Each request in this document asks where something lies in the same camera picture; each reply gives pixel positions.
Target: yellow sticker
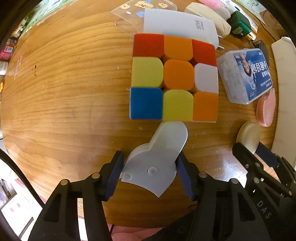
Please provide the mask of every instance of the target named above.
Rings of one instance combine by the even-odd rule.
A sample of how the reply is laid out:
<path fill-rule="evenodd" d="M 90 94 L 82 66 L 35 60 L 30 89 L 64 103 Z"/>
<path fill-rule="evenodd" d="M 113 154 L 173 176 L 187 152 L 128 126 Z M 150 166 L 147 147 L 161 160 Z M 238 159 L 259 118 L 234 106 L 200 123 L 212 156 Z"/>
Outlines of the yellow sticker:
<path fill-rule="evenodd" d="M 4 83 L 3 83 L 3 82 L 1 82 L 1 84 L 0 84 L 0 92 L 2 92 L 2 90 L 3 90 L 3 87 L 4 87 Z"/>
<path fill-rule="evenodd" d="M 168 5 L 166 3 L 159 3 L 158 4 L 161 8 L 167 8 Z"/>
<path fill-rule="evenodd" d="M 128 8 L 130 8 L 130 5 L 124 4 L 124 5 L 121 5 L 120 8 L 122 8 L 122 9 L 128 9 Z"/>
<path fill-rule="evenodd" d="M 142 8 L 153 8 L 153 5 L 151 3 L 148 3 L 147 1 L 139 1 L 135 4 L 135 6 Z"/>

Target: pink container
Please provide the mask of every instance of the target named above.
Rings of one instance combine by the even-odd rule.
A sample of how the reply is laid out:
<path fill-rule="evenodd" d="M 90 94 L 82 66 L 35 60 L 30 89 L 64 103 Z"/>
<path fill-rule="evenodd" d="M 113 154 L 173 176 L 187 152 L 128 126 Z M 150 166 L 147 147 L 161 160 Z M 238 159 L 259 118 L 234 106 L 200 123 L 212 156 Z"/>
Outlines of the pink container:
<path fill-rule="evenodd" d="M 275 90 L 270 89 L 262 95 L 257 104 L 257 121 L 260 125 L 269 127 L 274 118 L 276 108 Z"/>

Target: blue packaging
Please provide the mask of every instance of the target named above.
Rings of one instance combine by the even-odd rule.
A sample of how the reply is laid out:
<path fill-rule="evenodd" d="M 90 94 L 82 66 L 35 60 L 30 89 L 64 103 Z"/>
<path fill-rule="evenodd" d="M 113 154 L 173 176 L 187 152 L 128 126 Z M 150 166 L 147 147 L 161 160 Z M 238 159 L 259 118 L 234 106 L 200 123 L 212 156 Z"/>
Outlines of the blue packaging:
<path fill-rule="evenodd" d="M 229 51 L 217 59 L 217 68 L 230 102 L 249 104 L 272 88 L 260 49 Z"/>

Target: cartoon sticker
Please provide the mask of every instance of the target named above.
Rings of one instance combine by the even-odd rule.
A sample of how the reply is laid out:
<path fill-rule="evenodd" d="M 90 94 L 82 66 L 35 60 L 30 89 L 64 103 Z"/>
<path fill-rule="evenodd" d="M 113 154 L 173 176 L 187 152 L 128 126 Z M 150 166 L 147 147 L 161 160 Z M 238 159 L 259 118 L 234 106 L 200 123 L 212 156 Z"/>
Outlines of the cartoon sticker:
<path fill-rule="evenodd" d="M 167 8 L 168 5 L 166 3 L 159 3 L 158 4 L 161 8 Z"/>
<path fill-rule="evenodd" d="M 153 8 L 153 5 L 151 4 L 151 0 L 148 1 L 139 1 L 135 4 L 136 7 L 142 7 L 142 8 Z"/>
<path fill-rule="evenodd" d="M 128 8 L 130 8 L 130 5 L 124 4 L 124 5 L 121 5 L 120 8 L 121 9 L 128 9 Z"/>
<path fill-rule="evenodd" d="M 136 13 L 138 17 L 143 18 L 144 17 L 144 11 L 140 11 Z"/>

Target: pink object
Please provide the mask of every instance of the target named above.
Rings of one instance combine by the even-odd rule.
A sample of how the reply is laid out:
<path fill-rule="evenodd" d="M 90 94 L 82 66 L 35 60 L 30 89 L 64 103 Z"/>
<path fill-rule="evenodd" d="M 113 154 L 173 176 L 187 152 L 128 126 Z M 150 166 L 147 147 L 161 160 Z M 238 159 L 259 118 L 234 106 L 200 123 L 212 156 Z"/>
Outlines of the pink object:
<path fill-rule="evenodd" d="M 141 241 L 152 236 L 161 229 L 162 228 L 147 229 L 114 226 L 111 236 L 113 241 Z"/>
<path fill-rule="evenodd" d="M 224 6 L 224 4 L 220 0 L 199 0 L 204 5 L 208 6 L 209 8 L 213 9 L 214 11 Z"/>
<path fill-rule="evenodd" d="M 257 121 L 260 125 L 269 127 L 274 118 L 276 108 L 275 90 L 271 89 L 262 95 L 257 104 Z"/>

